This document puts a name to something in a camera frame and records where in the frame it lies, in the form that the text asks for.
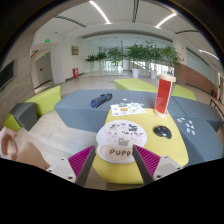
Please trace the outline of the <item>bare left hand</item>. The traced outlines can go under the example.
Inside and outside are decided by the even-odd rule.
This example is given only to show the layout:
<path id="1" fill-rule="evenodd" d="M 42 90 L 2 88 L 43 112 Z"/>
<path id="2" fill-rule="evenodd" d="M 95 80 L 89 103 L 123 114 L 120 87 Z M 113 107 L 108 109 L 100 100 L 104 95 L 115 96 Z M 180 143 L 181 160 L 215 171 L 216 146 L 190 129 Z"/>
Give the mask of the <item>bare left hand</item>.
<path id="1" fill-rule="evenodd" d="M 4 127 L 0 131 L 0 156 L 4 159 L 15 161 L 18 156 L 18 146 L 16 144 L 15 138 L 17 133 L 7 127 Z M 12 145 L 13 152 L 8 153 L 8 144 Z"/>

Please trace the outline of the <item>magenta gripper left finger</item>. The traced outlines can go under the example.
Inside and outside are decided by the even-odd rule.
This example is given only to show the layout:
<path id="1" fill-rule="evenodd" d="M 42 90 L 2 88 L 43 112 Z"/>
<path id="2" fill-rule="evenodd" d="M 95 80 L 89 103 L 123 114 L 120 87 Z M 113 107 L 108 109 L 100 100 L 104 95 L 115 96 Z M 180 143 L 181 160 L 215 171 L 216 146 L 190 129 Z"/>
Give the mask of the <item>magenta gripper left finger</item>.
<path id="1" fill-rule="evenodd" d="M 84 187 L 95 158 L 95 146 L 92 145 L 69 158 L 61 158 L 47 169 L 51 174 Z"/>

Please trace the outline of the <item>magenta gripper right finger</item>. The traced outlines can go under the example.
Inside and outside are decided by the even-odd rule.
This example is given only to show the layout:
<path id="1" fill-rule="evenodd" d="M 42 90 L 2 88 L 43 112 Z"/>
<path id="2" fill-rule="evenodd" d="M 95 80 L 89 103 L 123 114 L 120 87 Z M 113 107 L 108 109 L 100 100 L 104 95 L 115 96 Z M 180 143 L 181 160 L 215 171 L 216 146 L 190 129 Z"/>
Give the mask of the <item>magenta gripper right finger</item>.
<path id="1" fill-rule="evenodd" d="M 132 155 L 145 185 L 182 169 L 182 167 L 168 155 L 158 156 L 137 145 L 133 146 Z"/>

